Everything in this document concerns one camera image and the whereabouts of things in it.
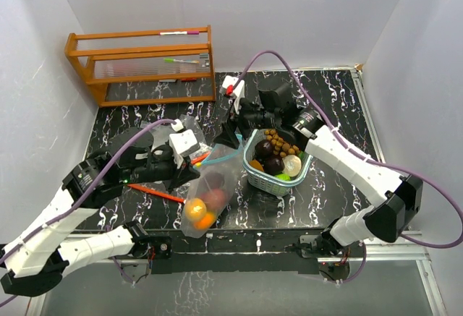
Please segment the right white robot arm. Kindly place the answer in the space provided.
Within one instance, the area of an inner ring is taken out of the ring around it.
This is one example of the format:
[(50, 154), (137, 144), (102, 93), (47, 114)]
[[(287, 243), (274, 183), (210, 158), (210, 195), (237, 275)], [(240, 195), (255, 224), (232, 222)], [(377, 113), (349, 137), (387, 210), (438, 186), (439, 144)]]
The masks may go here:
[(315, 110), (294, 103), (265, 108), (243, 100), (240, 110), (228, 110), (213, 141), (237, 148), (235, 132), (248, 138), (256, 129), (275, 129), (284, 140), (343, 176), (370, 203), (364, 210), (331, 222), (314, 240), (302, 245), (304, 250), (337, 256), (350, 244), (365, 239), (393, 243), (417, 214), (422, 180), (376, 165), (371, 157), (328, 127)]

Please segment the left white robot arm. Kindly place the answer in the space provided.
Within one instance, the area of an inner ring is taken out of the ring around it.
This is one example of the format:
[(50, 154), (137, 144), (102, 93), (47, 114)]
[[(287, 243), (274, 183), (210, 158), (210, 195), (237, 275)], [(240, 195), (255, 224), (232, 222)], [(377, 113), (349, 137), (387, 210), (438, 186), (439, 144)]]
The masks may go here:
[(190, 155), (199, 149), (198, 143), (167, 142), (155, 148), (150, 142), (135, 142), (108, 147), (77, 164), (35, 221), (1, 247), (4, 293), (40, 296), (70, 273), (100, 260), (155, 257), (161, 242), (136, 221), (76, 242), (66, 239), (128, 184), (164, 182), (172, 190), (198, 178)]

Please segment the red apple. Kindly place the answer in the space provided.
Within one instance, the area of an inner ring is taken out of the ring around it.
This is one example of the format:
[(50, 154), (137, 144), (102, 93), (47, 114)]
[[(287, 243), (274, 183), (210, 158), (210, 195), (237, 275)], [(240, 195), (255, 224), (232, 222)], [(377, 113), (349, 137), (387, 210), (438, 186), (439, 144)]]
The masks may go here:
[(207, 210), (211, 212), (222, 211), (229, 200), (227, 193), (222, 189), (214, 189), (203, 193), (200, 199), (205, 203)]

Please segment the blue-zipper clear bag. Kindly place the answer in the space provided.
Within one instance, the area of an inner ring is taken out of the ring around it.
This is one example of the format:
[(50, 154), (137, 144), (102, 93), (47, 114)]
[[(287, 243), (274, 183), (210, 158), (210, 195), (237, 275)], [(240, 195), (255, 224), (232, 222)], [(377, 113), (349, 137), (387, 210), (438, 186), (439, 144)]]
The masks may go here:
[(190, 182), (184, 202), (180, 229), (195, 239), (214, 225), (234, 196), (242, 175), (244, 147), (236, 135), (238, 148), (215, 145), (210, 154), (196, 165), (200, 177)]

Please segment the orange-zipper clear bag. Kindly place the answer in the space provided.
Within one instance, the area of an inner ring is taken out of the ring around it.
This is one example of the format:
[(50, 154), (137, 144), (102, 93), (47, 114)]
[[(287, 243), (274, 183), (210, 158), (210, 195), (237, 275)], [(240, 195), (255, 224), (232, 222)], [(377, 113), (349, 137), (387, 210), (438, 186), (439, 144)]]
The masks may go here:
[[(173, 150), (174, 165), (177, 171), (181, 171), (182, 166), (199, 167), (201, 163), (211, 154), (212, 148), (206, 144), (203, 131), (197, 120), (193, 116), (181, 115), (171, 125), (171, 130), (167, 133), (166, 144)], [(143, 184), (128, 184), (129, 188), (156, 195), (166, 200), (172, 200), (184, 204), (186, 199), (176, 197), (165, 191), (154, 189), (152, 186)]]

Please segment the light blue plastic basket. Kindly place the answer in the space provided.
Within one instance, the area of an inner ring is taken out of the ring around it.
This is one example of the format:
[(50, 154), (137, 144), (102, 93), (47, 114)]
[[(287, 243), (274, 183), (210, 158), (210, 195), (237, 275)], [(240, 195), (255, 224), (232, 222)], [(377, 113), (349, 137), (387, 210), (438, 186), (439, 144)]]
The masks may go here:
[(245, 144), (243, 166), (248, 182), (282, 197), (308, 175), (312, 157), (276, 136), (273, 129), (256, 129)]

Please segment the green yellow mango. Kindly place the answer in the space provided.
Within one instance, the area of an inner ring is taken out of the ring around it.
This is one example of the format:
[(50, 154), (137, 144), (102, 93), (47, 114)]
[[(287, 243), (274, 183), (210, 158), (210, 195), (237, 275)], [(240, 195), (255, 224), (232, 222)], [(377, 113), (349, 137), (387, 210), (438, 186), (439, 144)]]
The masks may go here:
[(209, 211), (200, 198), (187, 201), (185, 215), (197, 230), (207, 230), (216, 222), (216, 214)]

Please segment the longan bunch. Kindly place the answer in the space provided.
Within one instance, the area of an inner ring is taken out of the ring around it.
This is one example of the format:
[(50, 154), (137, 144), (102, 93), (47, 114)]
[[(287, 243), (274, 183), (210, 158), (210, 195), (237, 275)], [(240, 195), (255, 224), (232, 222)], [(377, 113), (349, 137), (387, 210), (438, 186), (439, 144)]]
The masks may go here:
[(275, 155), (279, 155), (282, 158), (288, 155), (300, 155), (301, 150), (296, 145), (292, 145), (280, 137), (275, 129), (266, 129), (264, 131), (264, 135), (265, 138), (272, 144), (273, 153)]

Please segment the orange fruit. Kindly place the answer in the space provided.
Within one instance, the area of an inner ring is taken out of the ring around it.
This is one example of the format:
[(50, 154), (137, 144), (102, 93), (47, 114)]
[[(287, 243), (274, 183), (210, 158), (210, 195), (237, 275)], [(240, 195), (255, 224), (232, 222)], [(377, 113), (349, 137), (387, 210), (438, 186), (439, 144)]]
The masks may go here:
[(259, 161), (257, 161), (257, 160), (251, 160), (251, 161), (249, 162), (249, 164), (250, 164), (250, 166), (251, 166), (252, 168), (254, 168), (255, 170), (264, 172), (263, 165), (262, 165)]

